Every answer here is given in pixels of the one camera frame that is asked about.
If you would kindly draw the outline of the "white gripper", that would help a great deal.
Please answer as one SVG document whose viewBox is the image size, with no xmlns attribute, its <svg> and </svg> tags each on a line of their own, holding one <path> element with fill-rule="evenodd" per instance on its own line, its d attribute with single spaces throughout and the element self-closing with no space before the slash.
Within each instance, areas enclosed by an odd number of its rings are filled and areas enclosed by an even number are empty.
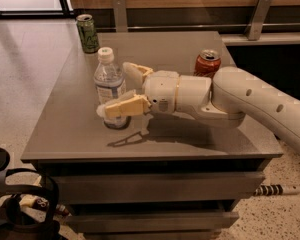
<svg viewBox="0 0 300 240">
<path fill-rule="evenodd" d="M 175 111 L 179 74 L 173 71 L 157 71 L 150 67 L 124 62 L 123 69 L 137 88 L 143 83 L 144 94 L 130 90 L 117 99 L 99 105 L 96 113 L 101 118 L 116 118 L 154 113 L 172 114 Z"/>
</svg>

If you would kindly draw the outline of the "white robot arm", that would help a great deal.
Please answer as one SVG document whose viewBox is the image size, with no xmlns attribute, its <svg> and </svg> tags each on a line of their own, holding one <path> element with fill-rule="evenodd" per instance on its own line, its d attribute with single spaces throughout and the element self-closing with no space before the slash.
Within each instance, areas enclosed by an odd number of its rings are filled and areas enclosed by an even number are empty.
<svg viewBox="0 0 300 240">
<path fill-rule="evenodd" d="M 233 128 L 250 116 L 300 155 L 300 101 L 237 67 L 220 68 L 212 78 L 181 75 L 130 62 L 125 73 L 142 89 L 100 105 L 103 119 L 148 112 L 180 112 L 209 126 Z"/>
</svg>

